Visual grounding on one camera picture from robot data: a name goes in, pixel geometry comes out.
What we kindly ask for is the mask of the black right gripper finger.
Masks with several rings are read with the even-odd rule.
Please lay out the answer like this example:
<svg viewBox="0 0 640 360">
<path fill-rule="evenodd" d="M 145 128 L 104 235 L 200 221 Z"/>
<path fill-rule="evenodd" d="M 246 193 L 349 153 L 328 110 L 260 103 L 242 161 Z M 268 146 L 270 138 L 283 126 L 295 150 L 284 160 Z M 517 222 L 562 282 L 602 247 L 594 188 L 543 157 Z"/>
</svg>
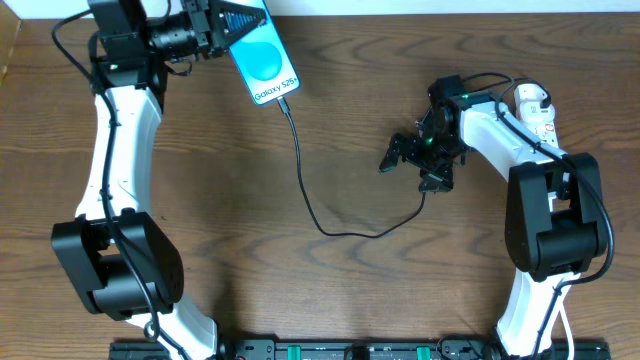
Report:
<svg viewBox="0 0 640 360">
<path fill-rule="evenodd" d="M 416 135 L 405 136 L 394 134 L 389 142 L 386 153 L 379 165 L 378 171 L 386 173 L 397 167 L 400 161 L 418 164 L 420 138 Z"/>
<path fill-rule="evenodd" d="M 418 190 L 423 193 L 450 192 L 454 187 L 453 170 L 444 167 L 435 172 L 420 171 L 421 182 Z"/>
</svg>

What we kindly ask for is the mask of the blue Galaxy smartphone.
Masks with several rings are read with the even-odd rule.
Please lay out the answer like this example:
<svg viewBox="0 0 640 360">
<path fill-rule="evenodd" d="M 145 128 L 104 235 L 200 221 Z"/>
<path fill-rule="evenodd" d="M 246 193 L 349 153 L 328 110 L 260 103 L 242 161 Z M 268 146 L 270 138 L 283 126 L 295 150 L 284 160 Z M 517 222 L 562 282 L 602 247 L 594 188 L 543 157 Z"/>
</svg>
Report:
<svg viewBox="0 0 640 360">
<path fill-rule="evenodd" d="M 264 105 L 286 96 L 300 86 L 300 80 L 263 0 L 232 0 L 232 3 L 260 8 L 266 23 L 230 47 L 230 53 L 252 101 Z"/>
</svg>

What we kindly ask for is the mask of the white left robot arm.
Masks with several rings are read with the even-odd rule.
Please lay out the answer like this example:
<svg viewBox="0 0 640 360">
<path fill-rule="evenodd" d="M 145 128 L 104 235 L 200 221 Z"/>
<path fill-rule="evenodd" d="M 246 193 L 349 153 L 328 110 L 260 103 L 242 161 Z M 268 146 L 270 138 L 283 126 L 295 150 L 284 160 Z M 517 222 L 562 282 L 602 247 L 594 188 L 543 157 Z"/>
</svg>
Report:
<svg viewBox="0 0 640 360">
<path fill-rule="evenodd" d="M 269 12 L 260 1 L 187 1 L 151 19 L 120 0 L 87 11 L 97 29 L 82 74 L 97 134 L 74 218 L 53 227 L 54 253 L 88 312 L 139 327 L 165 358 L 234 359 L 233 342 L 185 293 L 181 256 L 152 218 L 152 152 L 175 64 L 226 54 Z"/>
</svg>

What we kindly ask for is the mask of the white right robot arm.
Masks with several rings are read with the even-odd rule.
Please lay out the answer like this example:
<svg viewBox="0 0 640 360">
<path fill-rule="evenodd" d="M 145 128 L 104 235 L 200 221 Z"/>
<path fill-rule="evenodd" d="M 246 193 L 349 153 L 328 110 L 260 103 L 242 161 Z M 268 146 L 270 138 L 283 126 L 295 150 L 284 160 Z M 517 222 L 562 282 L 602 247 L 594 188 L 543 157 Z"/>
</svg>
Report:
<svg viewBox="0 0 640 360">
<path fill-rule="evenodd" d="M 563 151 L 548 90 L 531 78 L 499 74 L 504 92 L 468 89 L 469 77 L 438 78 L 414 135 L 397 133 L 382 173 L 408 162 L 419 190 L 449 192 L 453 167 L 479 152 L 507 183 L 504 242 L 516 273 L 507 307 L 494 327 L 487 359 L 552 356 L 552 328 L 565 319 L 569 290 L 601 278 L 611 266 L 614 235 L 602 200 L 599 165 L 588 153 Z M 512 92 L 516 108 L 504 103 Z"/>
</svg>

